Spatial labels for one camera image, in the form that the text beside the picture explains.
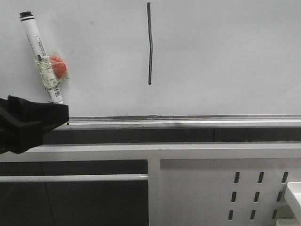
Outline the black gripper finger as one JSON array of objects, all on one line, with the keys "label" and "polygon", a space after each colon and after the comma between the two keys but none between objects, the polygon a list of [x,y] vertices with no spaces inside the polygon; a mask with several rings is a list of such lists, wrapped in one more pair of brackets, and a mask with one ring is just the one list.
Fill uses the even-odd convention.
[{"label": "black gripper finger", "polygon": [[27,119],[17,98],[0,100],[0,153],[23,153],[43,142],[42,123]]},{"label": "black gripper finger", "polygon": [[64,104],[37,103],[8,96],[8,110],[21,122],[40,122],[44,128],[55,129],[69,121],[69,107]]}]

